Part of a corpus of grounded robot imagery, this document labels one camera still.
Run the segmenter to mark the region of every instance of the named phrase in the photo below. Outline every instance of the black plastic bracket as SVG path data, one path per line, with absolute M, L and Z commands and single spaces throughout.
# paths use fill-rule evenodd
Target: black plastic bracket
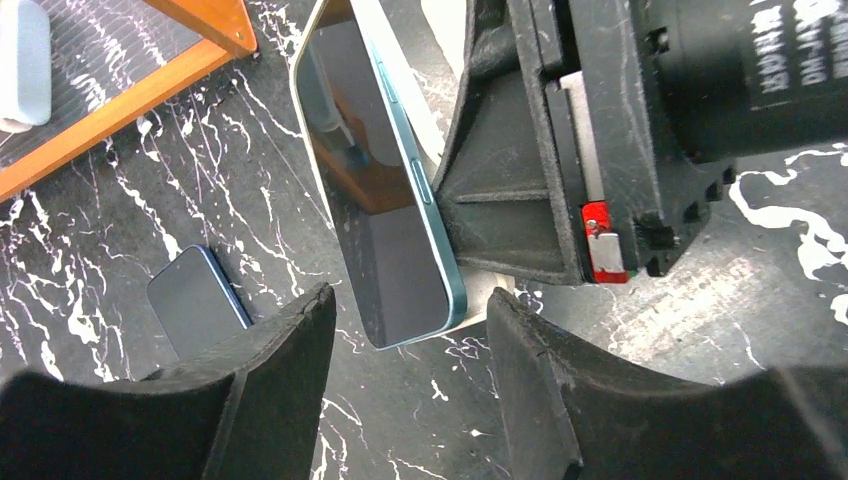
M 639 4 L 468 0 L 466 68 L 433 182 L 461 264 L 595 281 L 591 201 L 606 202 L 628 271 L 664 275 L 704 227 L 734 162 L 695 164 L 677 144 Z M 580 89 L 564 86 L 570 75 Z
M 489 299 L 514 478 L 846 478 L 846 368 L 777 368 L 721 387 L 663 375 Z
M 141 382 L 18 372 L 0 390 L 4 480 L 309 478 L 335 307 L 320 285 Z

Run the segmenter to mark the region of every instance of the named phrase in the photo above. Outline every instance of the orange wooden frame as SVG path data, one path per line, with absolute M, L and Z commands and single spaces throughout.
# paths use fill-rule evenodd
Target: orange wooden frame
M 256 51 L 256 35 L 243 0 L 145 1 L 206 38 L 0 170 L 0 201 L 44 178 L 233 58 Z

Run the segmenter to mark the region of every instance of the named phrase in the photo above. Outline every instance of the blue smartphone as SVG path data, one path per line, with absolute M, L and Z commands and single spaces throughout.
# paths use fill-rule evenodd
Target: blue smartphone
M 466 291 L 381 52 L 394 34 L 370 22 L 385 14 L 377 0 L 325 5 L 294 62 L 295 103 L 365 335 L 386 349 L 459 326 Z
M 147 300 L 180 359 L 251 325 L 215 256 L 201 245 L 186 248 L 150 280 Z

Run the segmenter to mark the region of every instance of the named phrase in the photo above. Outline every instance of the table surface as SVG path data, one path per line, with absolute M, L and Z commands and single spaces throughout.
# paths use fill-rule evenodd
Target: table surface
M 29 364 L 97 383 L 173 361 L 145 286 L 181 248 L 206 243 L 257 320 L 316 282 L 337 289 L 314 479 L 509 478 L 484 326 L 381 353 L 359 327 L 288 82 L 314 0 L 246 4 L 258 55 L 0 205 L 0 377 Z M 456 82 L 417 2 L 398 4 L 384 1 L 419 80 L 451 98 Z M 668 277 L 517 293 L 603 348 L 706 383 L 844 363 L 848 216 L 834 199 L 844 198 L 848 148 L 740 166 Z

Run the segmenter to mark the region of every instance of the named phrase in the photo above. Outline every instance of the red plastic part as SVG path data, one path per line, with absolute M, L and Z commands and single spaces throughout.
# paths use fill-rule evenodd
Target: red plastic part
M 589 227 L 590 220 L 597 222 L 594 228 Z M 606 202 L 593 202 L 583 207 L 583 227 L 587 239 L 592 235 L 612 231 Z M 594 265 L 592 266 L 592 270 L 595 272 L 595 281 L 598 283 L 627 283 L 630 280 L 630 274 L 628 272 L 607 273 L 603 270 L 596 269 Z

